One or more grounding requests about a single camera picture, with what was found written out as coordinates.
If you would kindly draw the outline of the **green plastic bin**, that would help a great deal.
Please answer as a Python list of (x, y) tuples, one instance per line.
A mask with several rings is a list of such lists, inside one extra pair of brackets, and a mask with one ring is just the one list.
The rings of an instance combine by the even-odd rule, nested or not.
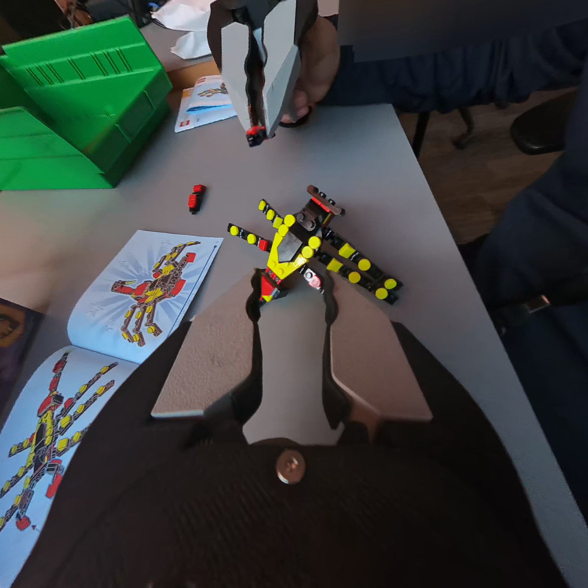
[(25, 108), (1, 110), (1, 190), (110, 187), (98, 166)]
[(172, 89), (134, 21), (124, 16), (3, 50), (1, 110), (25, 108), (117, 186), (169, 112)]

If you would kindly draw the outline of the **black office chair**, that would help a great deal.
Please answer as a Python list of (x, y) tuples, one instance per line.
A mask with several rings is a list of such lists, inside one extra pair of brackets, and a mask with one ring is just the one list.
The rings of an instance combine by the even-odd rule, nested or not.
[(510, 127), (511, 138), (518, 150), (529, 156), (563, 151), (577, 94), (575, 89), (519, 115)]

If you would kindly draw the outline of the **white paper bag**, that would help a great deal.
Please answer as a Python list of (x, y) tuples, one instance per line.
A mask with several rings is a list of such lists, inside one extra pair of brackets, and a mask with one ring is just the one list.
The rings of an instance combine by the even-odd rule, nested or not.
[(211, 55), (207, 32), (200, 30), (184, 34), (175, 42), (171, 52), (185, 61)]
[(213, 1), (168, 1), (151, 14), (152, 20), (173, 31), (206, 31)]

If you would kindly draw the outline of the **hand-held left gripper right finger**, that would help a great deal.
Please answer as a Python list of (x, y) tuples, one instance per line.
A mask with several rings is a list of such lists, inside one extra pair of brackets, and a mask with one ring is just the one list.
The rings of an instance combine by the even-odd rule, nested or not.
[(430, 422), (432, 411), (388, 315), (328, 270), (322, 401), (329, 426)]

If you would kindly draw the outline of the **person's dark clothed body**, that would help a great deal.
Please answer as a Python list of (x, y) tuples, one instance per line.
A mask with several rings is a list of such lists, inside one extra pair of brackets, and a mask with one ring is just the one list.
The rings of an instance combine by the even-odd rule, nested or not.
[[(516, 195), (472, 276), (489, 311), (587, 275), (587, 159), (563, 153)], [(577, 505), (587, 518), (587, 301), (508, 327), (503, 345)]]

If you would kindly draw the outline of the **black yellow lego spider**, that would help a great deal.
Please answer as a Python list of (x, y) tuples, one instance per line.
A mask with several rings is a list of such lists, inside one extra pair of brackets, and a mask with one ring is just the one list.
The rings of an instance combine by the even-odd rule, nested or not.
[(286, 281), (295, 273), (299, 273), (312, 289), (323, 293), (324, 277), (311, 267), (311, 261), (316, 260), (326, 270), (393, 305), (403, 283), (384, 272), (369, 256), (332, 229), (333, 219), (346, 215), (344, 208), (318, 187), (309, 185), (307, 192), (310, 199), (305, 206), (286, 216), (279, 215), (267, 200), (260, 200), (258, 209), (275, 230), (272, 239), (237, 224), (228, 224), (228, 233), (268, 254), (260, 277), (260, 304), (285, 295)]

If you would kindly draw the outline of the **black table leg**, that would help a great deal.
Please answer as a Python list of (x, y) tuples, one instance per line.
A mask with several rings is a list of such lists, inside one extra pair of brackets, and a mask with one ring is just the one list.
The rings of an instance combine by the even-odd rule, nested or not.
[(420, 154), (422, 151), (422, 146), (424, 142), (424, 137), (428, 128), (430, 120), (430, 112), (421, 112), (417, 116), (415, 131), (413, 134), (411, 147), (414, 153), (414, 156), (417, 160), (420, 158)]

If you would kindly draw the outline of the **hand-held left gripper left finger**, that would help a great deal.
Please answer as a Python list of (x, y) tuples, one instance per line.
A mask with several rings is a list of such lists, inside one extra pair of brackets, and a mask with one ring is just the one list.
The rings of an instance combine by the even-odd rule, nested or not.
[(244, 425), (262, 400), (261, 269), (190, 322), (151, 411), (154, 418), (226, 418)]

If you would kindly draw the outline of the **person's right hand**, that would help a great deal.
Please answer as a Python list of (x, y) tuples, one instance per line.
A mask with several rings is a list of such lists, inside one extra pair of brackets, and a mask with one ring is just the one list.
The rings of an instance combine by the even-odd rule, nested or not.
[(299, 41), (301, 69), (293, 90), (298, 120), (323, 100), (337, 74), (341, 49), (337, 42), (338, 14), (318, 16)]

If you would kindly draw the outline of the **person's right forearm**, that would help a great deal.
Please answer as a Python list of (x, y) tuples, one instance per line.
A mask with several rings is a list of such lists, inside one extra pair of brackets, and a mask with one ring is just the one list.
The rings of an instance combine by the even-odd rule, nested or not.
[(436, 53), (354, 62), (342, 59), (320, 103), (347, 107), (389, 104), (409, 114), (447, 114), (459, 107), (520, 103), (532, 91), (518, 88), (488, 54)]

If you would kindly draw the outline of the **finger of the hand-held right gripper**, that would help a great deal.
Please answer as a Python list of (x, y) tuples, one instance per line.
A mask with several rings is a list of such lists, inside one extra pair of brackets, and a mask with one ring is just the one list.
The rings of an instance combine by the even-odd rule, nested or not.
[(285, 112), (295, 116), (293, 88), (301, 69), (299, 44), (318, 17), (317, 1), (279, 1), (263, 23), (263, 119), (271, 138)]
[(261, 26), (237, 21), (221, 29), (221, 77), (247, 133), (267, 131), (261, 98), (266, 61), (262, 30)]

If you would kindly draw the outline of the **open lego instruction booklet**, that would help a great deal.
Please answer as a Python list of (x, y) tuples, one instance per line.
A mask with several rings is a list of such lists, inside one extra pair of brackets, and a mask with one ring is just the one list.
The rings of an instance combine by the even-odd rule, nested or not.
[(136, 231), (72, 309), (69, 345), (33, 372), (1, 430), (1, 587), (23, 567), (90, 425), (179, 326), (222, 242)]

